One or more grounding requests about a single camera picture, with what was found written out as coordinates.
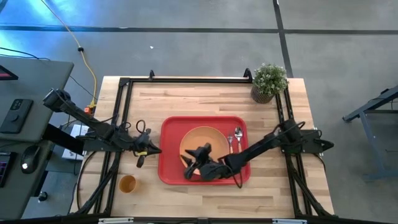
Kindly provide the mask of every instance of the orange cup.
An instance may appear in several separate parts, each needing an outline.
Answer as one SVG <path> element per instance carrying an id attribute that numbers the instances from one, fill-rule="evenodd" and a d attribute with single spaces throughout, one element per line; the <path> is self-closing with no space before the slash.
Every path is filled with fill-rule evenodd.
<path id="1" fill-rule="evenodd" d="M 138 181 L 131 175 L 125 175 L 119 181 L 119 189 L 123 193 L 131 193 L 137 189 Z"/>

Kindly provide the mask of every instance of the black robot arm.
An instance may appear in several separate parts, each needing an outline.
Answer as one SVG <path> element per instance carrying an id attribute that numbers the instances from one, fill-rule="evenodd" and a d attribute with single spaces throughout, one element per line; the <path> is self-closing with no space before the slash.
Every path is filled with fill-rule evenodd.
<path id="1" fill-rule="evenodd" d="M 131 137 L 126 130 L 126 124 L 116 126 L 92 118 L 72 102 L 66 91 L 51 90 L 43 102 L 44 106 L 52 111 L 64 112 L 93 130 L 94 135 L 80 137 L 85 142 L 86 151 L 99 151 L 99 149 L 111 152 L 132 151 L 134 155 L 140 156 L 138 167 L 142 166 L 146 156 L 162 152 L 149 139 L 150 129 L 143 130 L 138 137 Z"/>
<path id="2" fill-rule="evenodd" d="M 205 181 L 229 178 L 240 173 L 242 167 L 251 159 L 269 149 L 279 146 L 300 147 L 306 141 L 300 131 L 300 128 L 304 124 L 304 122 L 296 124 L 294 119 L 289 119 L 276 126 L 271 133 L 265 135 L 263 139 L 249 146 L 246 150 L 240 153 L 232 153 L 223 156 L 219 158 L 217 162 L 209 156 L 211 152 L 210 144 L 205 144 L 203 147 L 198 147 L 196 150 L 185 150 L 186 153 L 195 158 L 195 162 L 181 155 L 182 159 L 188 164 L 184 172 L 184 177 L 186 179 L 191 179 L 193 171 L 199 169 L 201 178 Z M 331 142 L 325 140 L 319 141 L 320 139 L 314 140 L 317 140 L 314 142 L 319 144 L 323 150 L 333 147 L 333 143 Z"/>

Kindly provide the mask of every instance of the black mouse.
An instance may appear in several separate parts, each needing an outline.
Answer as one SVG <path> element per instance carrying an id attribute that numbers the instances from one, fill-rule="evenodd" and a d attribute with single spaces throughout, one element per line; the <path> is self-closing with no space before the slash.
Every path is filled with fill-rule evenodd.
<path id="1" fill-rule="evenodd" d="M 25 149 L 21 157 L 21 169 L 24 174 L 33 173 L 39 163 L 40 147 L 33 145 Z"/>

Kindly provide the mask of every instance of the electronic device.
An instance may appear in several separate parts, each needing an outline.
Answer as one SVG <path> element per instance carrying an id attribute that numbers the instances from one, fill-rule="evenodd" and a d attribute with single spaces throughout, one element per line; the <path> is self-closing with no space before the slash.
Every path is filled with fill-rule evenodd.
<path id="1" fill-rule="evenodd" d="M 28 146 L 21 156 L 21 170 L 24 174 L 33 173 L 39 163 L 40 147 L 37 145 Z"/>
<path id="2" fill-rule="evenodd" d="M 7 175 L 11 170 L 16 154 L 16 152 L 0 151 L 0 187 L 3 187 L 6 183 Z"/>
<path id="3" fill-rule="evenodd" d="M 15 99 L 0 126 L 0 133 L 20 133 L 32 104 L 33 100 Z"/>

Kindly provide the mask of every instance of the wooden tabletop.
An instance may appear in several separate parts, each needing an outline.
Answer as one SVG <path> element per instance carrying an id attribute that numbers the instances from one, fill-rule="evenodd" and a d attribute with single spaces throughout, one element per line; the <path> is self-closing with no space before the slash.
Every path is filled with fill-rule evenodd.
<path id="1" fill-rule="evenodd" d="M 112 117 L 119 78 L 104 77 L 95 113 L 98 120 Z M 135 83 L 127 119 L 133 126 L 129 133 L 137 136 L 134 124 L 144 119 L 147 128 L 152 129 L 151 139 L 158 146 L 160 127 L 170 116 L 233 115 L 246 122 L 249 145 L 252 145 L 272 131 L 279 120 L 275 99 L 268 104 L 257 104 L 251 99 L 250 90 L 251 84 Z M 296 122 L 305 121 L 305 129 L 313 128 L 304 80 L 290 78 L 289 90 Z M 123 112 L 125 97 L 126 90 L 119 113 Z M 94 155 L 82 174 L 81 204 L 98 185 L 103 157 L 102 152 Z M 325 210 L 333 213 L 322 163 L 311 154 L 302 157 L 308 188 Z M 157 175 L 158 156 L 148 156 L 141 169 L 136 167 L 136 161 L 131 152 L 123 153 L 118 182 L 124 175 L 134 175 L 139 180 L 139 188 L 124 194 L 116 186 L 113 217 L 294 217 L 285 158 L 280 149 L 271 149 L 251 161 L 251 176 L 242 189 L 235 185 L 167 185 Z M 108 189 L 104 191 L 101 210 L 106 204 Z M 298 192 L 300 208 L 304 211 L 302 194 Z M 76 200 L 71 212 L 75 210 Z"/>

